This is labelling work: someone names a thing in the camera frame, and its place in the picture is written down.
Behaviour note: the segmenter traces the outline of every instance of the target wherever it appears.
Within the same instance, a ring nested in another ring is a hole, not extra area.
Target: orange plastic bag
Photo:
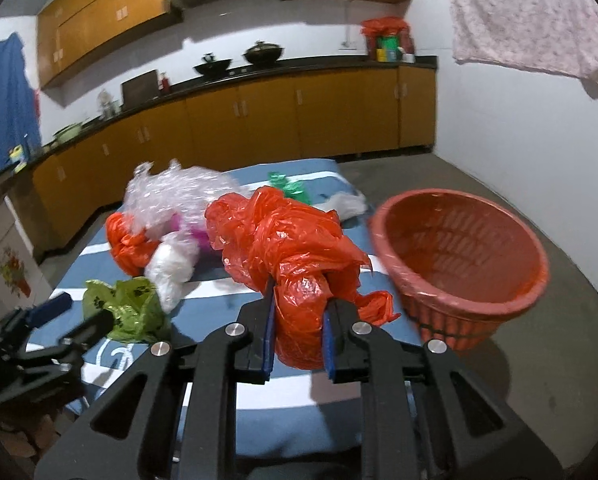
[[[148,240],[145,229],[138,235],[130,234],[127,228],[130,224],[132,217],[126,217],[119,211],[112,213],[106,220],[106,237],[116,264],[126,274],[135,278],[143,273],[144,267],[148,265],[159,246],[159,240]]]
[[[223,195],[205,210],[205,221],[234,281],[259,292],[269,276],[277,282],[275,351],[288,366],[323,367],[323,312],[334,296],[355,303],[361,319],[376,326],[399,317],[387,291],[357,292],[359,269],[370,259],[343,234],[335,211],[324,213],[266,186],[250,199]]]
[[[370,36],[396,36],[402,30],[410,30],[408,23],[398,16],[385,16],[361,22],[361,34]]]

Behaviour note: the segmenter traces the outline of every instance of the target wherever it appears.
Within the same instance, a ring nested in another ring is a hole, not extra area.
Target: gray floor
[[[506,205],[432,154],[356,160],[340,168],[374,205],[425,187],[462,190]],[[106,216],[97,219],[70,254],[43,263],[53,286]],[[504,324],[463,359],[568,467],[583,459],[598,439],[598,294],[572,261],[538,234],[551,264],[546,294],[534,309]]]

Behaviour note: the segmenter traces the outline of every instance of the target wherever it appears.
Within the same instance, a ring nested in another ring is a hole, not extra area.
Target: white plastic bag
[[[144,275],[157,287],[163,312],[169,314],[183,297],[183,284],[195,271],[199,244],[182,231],[163,235]]]
[[[368,209],[365,204],[365,197],[361,193],[352,195],[343,191],[332,195],[327,202],[316,204],[313,207],[326,213],[334,209],[339,216],[340,222],[362,215]]]
[[[149,162],[137,166],[124,198],[124,212],[132,216],[132,232],[138,234],[145,228],[152,240],[172,231],[174,214],[183,222],[179,230],[205,231],[205,208],[211,202],[226,193],[243,194],[236,180],[218,171],[198,166],[182,170],[173,159],[167,170],[151,175],[152,166]]]

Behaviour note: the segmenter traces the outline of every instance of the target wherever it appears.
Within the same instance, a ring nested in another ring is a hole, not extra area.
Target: red plastic basket
[[[478,196],[409,191],[372,219],[377,255],[421,338],[466,350],[520,316],[548,283],[548,258],[519,218]]]

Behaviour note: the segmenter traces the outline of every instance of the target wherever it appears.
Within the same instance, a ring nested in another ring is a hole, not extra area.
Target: kitchen countertop
[[[163,95],[151,101],[147,101],[140,106],[130,109],[123,109],[121,113],[114,118],[102,121],[95,119],[82,126],[81,132],[74,139],[68,140],[59,146],[50,149],[46,153],[35,156],[28,161],[26,168],[22,172],[29,171],[38,166],[51,155],[67,150],[81,142],[83,139],[98,133],[110,124],[135,115],[143,110],[152,108],[170,101],[180,100],[197,92],[204,92],[210,89],[221,88],[240,83],[242,81],[262,79],[286,74],[295,74],[301,72],[311,72],[316,70],[339,70],[345,68],[397,68],[399,66],[412,66],[417,68],[437,69],[437,56],[416,56],[415,63],[401,62],[380,62],[367,60],[365,56],[317,56],[317,57],[298,57],[294,59],[282,59],[276,62],[271,68],[258,68],[254,65],[246,65],[227,71],[224,77],[218,79],[208,79],[203,76],[195,77],[181,83],[172,85],[170,94]]]

